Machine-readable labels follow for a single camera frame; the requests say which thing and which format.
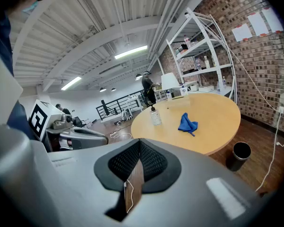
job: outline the round wooden table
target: round wooden table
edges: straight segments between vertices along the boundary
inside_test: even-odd
[[[159,102],[154,107],[159,110],[162,124],[153,126],[148,107],[132,123],[134,138],[158,140],[204,155],[226,146],[237,133],[241,120],[240,110],[233,101],[211,93],[190,94]],[[188,113],[190,121],[198,122],[198,129],[193,132],[195,137],[178,130],[183,113]]]

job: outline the white wall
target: white wall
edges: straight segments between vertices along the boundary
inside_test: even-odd
[[[101,106],[101,100],[105,103],[114,101],[120,97],[127,96],[130,93],[142,90],[141,79],[135,81],[132,77],[116,82],[106,87],[106,91],[99,92],[99,89],[85,91],[61,91],[61,88],[54,88],[49,93],[52,105],[61,104],[63,108],[67,108],[73,117],[78,116],[81,120],[89,119],[91,121],[99,119],[96,107]],[[19,102],[24,106],[27,118],[30,116],[34,103],[38,99],[38,95],[25,96],[19,99]]]
[[[24,87],[20,97],[35,96],[35,95],[37,95],[36,87]]]
[[[33,106],[35,104],[35,101],[38,99],[37,95],[33,96],[25,96],[19,98],[20,104],[22,104],[25,108],[25,112],[27,114],[27,119],[30,117],[30,113],[33,109]]]
[[[133,78],[128,78],[124,79],[122,81],[116,82],[112,85],[109,85],[106,87],[106,97],[108,98],[109,101],[106,101],[106,103],[116,100],[117,98],[121,98],[123,96],[127,96],[131,93],[140,91],[143,89],[142,84],[141,84],[141,79],[139,80],[134,80]]]

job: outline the person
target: person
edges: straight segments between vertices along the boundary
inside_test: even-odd
[[[29,8],[36,4],[37,1],[41,0],[0,0],[0,58],[13,76],[13,52],[9,39],[11,26],[8,16],[15,11]],[[24,132],[30,139],[34,140],[35,138],[26,117],[22,117],[23,114],[25,114],[25,111],[23,111],[19,101],[17,101],[9,116],[7,125]]]
[[[143,73],[142,77],[142,86],[144,88],[144,95],[148,97],[148,99],[151,101],[152,104],[156,103],[156,97],[155,97],[155,92],[153,91],[152,87],[159,86],[159,83],[153,83],[150,79],[150,72],[146,70]]]
[[[65,114],[71,114],[70,111],[67,108],[62,108],[61,104],[56,104],[56,108],[61,110]]]

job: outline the trash can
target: trash can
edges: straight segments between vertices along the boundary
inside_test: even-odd
[[[251,154],[251,149],[249,145],[245,142],[238,142],[233,146],[232,154],[226,159],[226,167],[236,172],[241,166],[243,166],[244,162],[247,161]]]

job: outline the white metal shelf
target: white metal shelf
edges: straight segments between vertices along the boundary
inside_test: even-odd
[[[226,68],[226,67],[231,67],[231,66],[232,66],[231,64],[221,65],[220,69]],[[188,73],[188,74],[184,74],[184,75],[181,75],[181,77],[185,78],[185,77],[190,77],[190,76],[194,76],[194,75],[198,75],[198,74],[202,74],[202,73],[207,73],[207,72],[212,72],[212,71],[217,71],[217,70],[218,70],[217,67],[211,67],[211,68],[208,68],[208,69],[198,70],[198,71],[194,71],[194,72],[191,72],[191,73]]]
[[[231,87],[227,86],[226,88],[223,88],[221,91],[218,91],[217,89],[215,89],[215,90],[208,92],[208,93],[214,93],[214,94],[219,94],[219,95],[225,96],[230,92],[231,92]],[[189,91],[188,92],[188,94],[195,94],[195,93],[205,93],[205,92],[199,92],[199,91]]]
[[[202,22],[206,23],[208,26],[212,25],[213,22],[209,19],[198,17]],[[197,35],[201,33],[199,26],[197,23],[190,17],[183,25],[180,27],[180,29],[176,32],[176,34],[172,37],[170,40],[171,43],[178,43],[178,42],[184,42],[184,36],[188,36],[188,38],[195,38]]]
[[[190,8],[187,8],[186,10],[189,13],[189,17],[185,20],[185,22],[182,24],[180,29],[175,33],[175,35],[172,37],[172,39],[170,41],[166,40],[166,42],[167,42],[167,44],[170,48],[170,51],[172,53],[172,56],[175,60],[177,70],[180,74],[181,82],[182,83],[185,82],[184,81],[185,77],[197,75],[198,80],[199,80],[199,84],[201,86],[202,83],[201,83],[199,74],[215,71],[217,73],[217,76],[218,76],[219,86],[220,86],[220,88],[223,88],[223,76],[222,76],[221,69],[226,68],[226,67],[230,67],[231,71],[232,71],[232,87],[230,87],[230,88],[227,87],[227,90],[223,89],[222,92],[218,92],[218,91],[214,90],[212,93],[226,95],[230,92],[229,98],[231,98],[232,93],[234,93],[235,94],[234,101],[235,101],[235,103],[237,103],[237,85],[236,85],[235,68],[233,66],[231,52],[230,52],[230,50],[227,46],[227,42],[225,40],[225,37],[224,37],[221,29],[219,28],[218,24],[216,23],[216,21],[214,20],[214,18],[211,15],[207,16],[207,15],[195,13]],[[215,26],[217,33],[214,32],[214,30],[212,30],[209,27],[210,25]],[[188,36],[190,38],[190,40],[192,40],[200,34],[203,35],[204,39],[202,39],[201,41],[196,43],[194,46],[189,48],[183,54],[175,55],[175,50],[171,46],[172,43],[183,42],[184,41],[184,35]],[[220,65],[216,51],[214,49],[215,47],[217,47],[219,45],[222,45],[223,48],[226,50],[228,58],[229,58],[229,64]],[[206,51],[211,52],[212,59],[213,59],[214,64],[216,65],[216,67],[212,67],[212,68],[208,68],[208,69],[204,69],[204,70],[200,70],[200,71],[195,71],[195,72],[183,75],[181,68],[180,68],[180,64],[181,64],[182,61],[180,62],[179,60],[183,59],[185,57],[192,57],[193,60],[194,60],[195,67],[196,67],[196,60],[195,60],[196,56],[198,56],[198,55],[200,55],[200,54],[202,54]]]
[[[215,39],[210,39],[212,42],[213,46],[216,47],[220,45],[220,43],[215,40]],[[185,51],[183,54],[178,54],[177,55],[177,61],[180,60],[183,57],[188,57],[188,56],[196,56],[202,52],[208,51],[209,50],[209,45],[207,43],[206,39],[203,39],[196,43],[194,46],[190,47],[187,51]]]

